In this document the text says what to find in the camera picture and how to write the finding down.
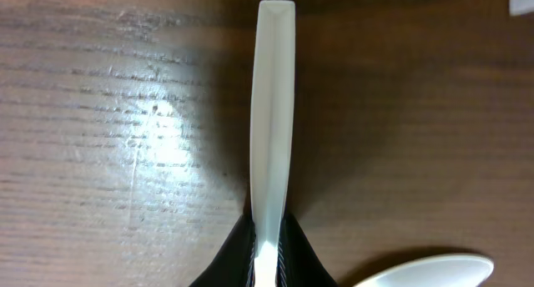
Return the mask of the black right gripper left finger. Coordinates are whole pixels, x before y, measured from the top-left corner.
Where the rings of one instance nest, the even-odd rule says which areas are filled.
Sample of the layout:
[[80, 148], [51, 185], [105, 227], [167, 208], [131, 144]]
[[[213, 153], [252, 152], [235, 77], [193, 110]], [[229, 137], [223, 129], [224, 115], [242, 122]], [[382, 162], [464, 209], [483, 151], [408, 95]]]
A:
[[209, 266], [190, 287], [254, 285], [255, 226], [242, 214]]

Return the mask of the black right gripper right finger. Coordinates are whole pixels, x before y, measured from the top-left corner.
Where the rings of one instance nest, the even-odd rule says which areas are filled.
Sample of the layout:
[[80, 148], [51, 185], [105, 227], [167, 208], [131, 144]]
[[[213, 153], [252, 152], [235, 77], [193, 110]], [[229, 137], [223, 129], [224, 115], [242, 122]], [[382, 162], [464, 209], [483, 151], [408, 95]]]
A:
[[286, 214], [280, 226], [276, 285], [337, 287], [293, 214]]

